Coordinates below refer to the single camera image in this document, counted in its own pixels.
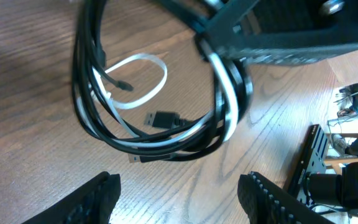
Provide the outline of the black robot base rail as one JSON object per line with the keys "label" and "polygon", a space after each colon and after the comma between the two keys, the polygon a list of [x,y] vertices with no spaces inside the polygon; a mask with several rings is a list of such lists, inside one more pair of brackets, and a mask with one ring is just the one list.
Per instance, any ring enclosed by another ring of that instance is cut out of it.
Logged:
{"label": "black robot base rail", "polygon": [[324,174],[324,163],[329,141],[319,124],[308,128],[304,143],[301,148],[300,158],[296,162],[295,170],[287,181],[287,192],[306,206],[313,204],[306,186],[306,178],[310,174]]}

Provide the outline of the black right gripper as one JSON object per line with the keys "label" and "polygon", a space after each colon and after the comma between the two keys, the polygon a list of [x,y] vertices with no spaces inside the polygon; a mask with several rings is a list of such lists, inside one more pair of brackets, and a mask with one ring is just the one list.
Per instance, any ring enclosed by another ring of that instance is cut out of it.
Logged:
{"label": "black right gripper", "polygon": [[204,0],[202,16],[181,2],[157,0],[223,58],[250,63],[306,65],[358,50],[358,1],[322,15],[324,1]]}

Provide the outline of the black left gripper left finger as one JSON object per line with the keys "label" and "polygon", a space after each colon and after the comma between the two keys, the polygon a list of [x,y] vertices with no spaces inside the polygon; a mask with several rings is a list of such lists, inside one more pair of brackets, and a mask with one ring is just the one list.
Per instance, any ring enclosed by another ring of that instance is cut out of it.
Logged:
{"label": "black left gripper left finger", "polygon": [[109,223],[120,195],[120,175],[104,171],[26,224]]}

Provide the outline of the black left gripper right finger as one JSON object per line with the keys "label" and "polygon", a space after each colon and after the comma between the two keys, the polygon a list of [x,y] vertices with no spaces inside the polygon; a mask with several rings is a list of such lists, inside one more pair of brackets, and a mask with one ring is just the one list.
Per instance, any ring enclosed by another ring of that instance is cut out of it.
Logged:
{"label": "black left gripper right finger", "polygon": [[239,177],[237,196],[250,224],[332,224],[258,172]]}

